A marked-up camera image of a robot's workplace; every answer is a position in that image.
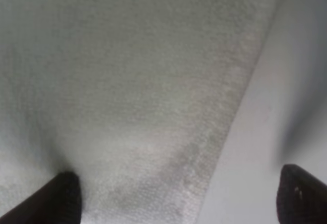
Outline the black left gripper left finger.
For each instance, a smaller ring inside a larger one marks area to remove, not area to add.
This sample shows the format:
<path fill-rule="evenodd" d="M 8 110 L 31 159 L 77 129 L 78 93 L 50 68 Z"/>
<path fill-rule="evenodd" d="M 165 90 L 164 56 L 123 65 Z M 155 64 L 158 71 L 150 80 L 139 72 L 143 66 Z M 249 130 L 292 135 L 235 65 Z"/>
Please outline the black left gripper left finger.
<path fill-rule="evenodd" d="M 62 172 L 1 216 L 1 223 L 80 223 L 82 191 L 79 177 Z"/>

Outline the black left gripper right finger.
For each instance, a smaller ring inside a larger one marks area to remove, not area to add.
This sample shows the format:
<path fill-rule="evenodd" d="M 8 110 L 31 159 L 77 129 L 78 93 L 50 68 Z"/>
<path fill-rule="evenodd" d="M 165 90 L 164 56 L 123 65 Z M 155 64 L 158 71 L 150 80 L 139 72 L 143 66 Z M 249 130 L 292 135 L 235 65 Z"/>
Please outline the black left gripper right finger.
<path fill-rule="evenodd" d="M 326 184 L 295 164 L 284 165 L 276 211 L 279 223 L 326 223 Z"/>

